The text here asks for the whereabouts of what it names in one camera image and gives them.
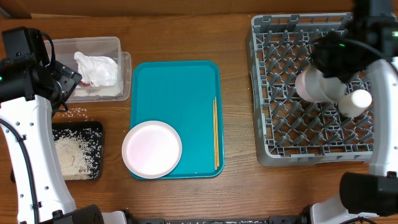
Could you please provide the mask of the white paper cup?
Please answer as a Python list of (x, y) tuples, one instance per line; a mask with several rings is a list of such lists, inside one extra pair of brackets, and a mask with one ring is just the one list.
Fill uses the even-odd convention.
[(372, 96), (366, 90), (355, 90), (338, 102), (340, 113), (355, 118), (361, 115), (372, 103)]

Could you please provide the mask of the red snack wrapper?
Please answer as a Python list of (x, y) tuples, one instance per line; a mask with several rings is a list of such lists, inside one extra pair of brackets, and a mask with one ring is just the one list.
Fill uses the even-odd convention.
[(90, 86), (91, 86), (90, 84), (84, 83), (84, 82), (80, 82), (78, 85), (79, 85), (80, 87), (90, 87)]

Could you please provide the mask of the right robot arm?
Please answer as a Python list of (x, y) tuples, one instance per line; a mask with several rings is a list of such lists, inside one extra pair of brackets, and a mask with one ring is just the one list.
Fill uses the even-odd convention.
[(312, 64), (297, 76), (299, 96), (336, 103), (351, 118), (374, 109), (367, 174), (347, 172), (338, 195), (305, 208), (299, 223), (372, 223), (397, 213), (397, 18), (391, 0), (355, 1), (346, 34), (313, 41)]

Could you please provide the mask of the large white dinner plate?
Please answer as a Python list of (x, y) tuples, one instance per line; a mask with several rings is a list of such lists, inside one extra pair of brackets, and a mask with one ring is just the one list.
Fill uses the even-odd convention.
[(133, 127), (124, 138), (122, 158), (134, 175), (157, 179), (172, 172), (182, 156), (182, 141), (170, 125), (145, 121)]

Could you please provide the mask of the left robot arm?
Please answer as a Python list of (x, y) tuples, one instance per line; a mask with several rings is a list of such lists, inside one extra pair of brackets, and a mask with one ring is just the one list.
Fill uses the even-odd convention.
[(1, 60), (1, 129), (18, 193), (19, 223), (134, 223), (127, 210), (78, 209), (64, 181), (52, 134), (52, 117), (65, 106), (82, 76), (47, 53), (37, 29), (5, 30)]

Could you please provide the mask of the grey metal bowl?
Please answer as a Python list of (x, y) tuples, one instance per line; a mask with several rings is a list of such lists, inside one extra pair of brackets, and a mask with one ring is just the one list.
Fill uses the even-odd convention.
[(345, 83), (337, 77), (325, 78), (315, 66), (305, 71), (304, 84), (312, 102), (337, 103), (345, 95)]

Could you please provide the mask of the small white plate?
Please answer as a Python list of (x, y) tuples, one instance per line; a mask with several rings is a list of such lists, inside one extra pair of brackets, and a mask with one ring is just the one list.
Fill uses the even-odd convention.
[(313, 102), (313, 98), (309, 95), (305, 85), (306, 71), (300, 73), (295, 79), (295, 89), (298, 95), (308, 102)]

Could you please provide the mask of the white napkin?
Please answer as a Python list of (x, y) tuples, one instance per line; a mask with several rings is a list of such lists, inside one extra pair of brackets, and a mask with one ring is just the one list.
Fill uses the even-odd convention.
[(118, 86), (99, 86), (98, 89), (95, 89), (94, 87), (78, 86), (75, 89), (73, 96), (118, 96), (121, 93), (122, 90)]
[(89, 86), (115, 85), (118, 77), (117, 63), (105, 56), (87, 56), (75, 52), (74, 59), (78, 64), (78, 73), (82, 75), (81, 82)]

